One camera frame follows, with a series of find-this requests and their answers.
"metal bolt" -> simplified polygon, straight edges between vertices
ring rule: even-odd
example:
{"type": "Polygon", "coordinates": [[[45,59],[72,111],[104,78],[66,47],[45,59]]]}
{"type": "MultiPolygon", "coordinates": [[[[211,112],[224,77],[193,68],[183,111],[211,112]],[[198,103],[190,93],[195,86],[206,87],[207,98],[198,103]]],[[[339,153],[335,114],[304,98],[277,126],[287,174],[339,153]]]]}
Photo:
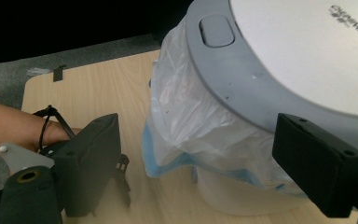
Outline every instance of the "metal bolt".
{"type": "Polygon", "coordinates": [[[0,152],[7,152],[7,147],[6,146],[1,146],[0,147],[0,152]]]}

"black bracket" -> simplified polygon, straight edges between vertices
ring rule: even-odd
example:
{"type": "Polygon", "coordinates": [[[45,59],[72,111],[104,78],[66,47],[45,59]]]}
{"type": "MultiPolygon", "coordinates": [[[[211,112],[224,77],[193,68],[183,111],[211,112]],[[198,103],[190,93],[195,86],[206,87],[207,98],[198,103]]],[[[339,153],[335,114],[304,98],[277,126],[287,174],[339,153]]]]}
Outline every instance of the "black bracket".
{"type": "Polygon", "coordinates": [[[279,114],[272,156],[327,217],[358,209],[358,149],[309,120],[279,114]]]}

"logo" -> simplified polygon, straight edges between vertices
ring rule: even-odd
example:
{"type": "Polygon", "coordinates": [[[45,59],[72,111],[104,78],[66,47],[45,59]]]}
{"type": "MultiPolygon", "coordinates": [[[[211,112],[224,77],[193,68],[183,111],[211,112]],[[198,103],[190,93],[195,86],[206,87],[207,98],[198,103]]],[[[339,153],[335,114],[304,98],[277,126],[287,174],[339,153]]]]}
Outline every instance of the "logo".
{"type": "Polygon", "coordinates": [[[339,6],[331,6],[329,8],[330,15],[337,19],[338,22],[344,24],[348,28],[354,28],[358,31],[358,21],[339,6]]]}

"trash can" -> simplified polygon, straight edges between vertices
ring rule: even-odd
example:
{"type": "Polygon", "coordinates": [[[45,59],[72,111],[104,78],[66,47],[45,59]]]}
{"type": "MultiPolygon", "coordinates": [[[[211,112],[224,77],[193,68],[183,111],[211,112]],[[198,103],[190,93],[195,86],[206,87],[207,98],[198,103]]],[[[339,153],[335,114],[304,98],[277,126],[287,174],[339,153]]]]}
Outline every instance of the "trash can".
{"type": "Polygon", "coordinates": [[[297,207],[307,196],[271,155],[279,113],[358,148],[358,4],[195,0],[153,64],[146,172],[194,166],[230,214],[297,207]]]}

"screw hole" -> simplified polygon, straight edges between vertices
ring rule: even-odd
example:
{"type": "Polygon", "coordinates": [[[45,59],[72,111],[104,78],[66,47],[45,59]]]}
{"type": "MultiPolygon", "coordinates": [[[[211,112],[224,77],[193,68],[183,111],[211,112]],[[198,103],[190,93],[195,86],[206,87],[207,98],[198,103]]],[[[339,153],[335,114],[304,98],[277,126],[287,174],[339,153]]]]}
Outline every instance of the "screw hole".
{"type": "Polygon", "coordinates": [[[23,184],[31,182],[35,179],[37,179],[40,176],[40,173],[38,171],[30,171],[23,175],[20,175],[19,178],[17,178],[17,182],[23,184]]]}
{"type": "Polygon", "coordinates": [[[354,152],[349,151],[349,150],[345,150],[344,153],[348,156],[354,156],[354,152]]]}

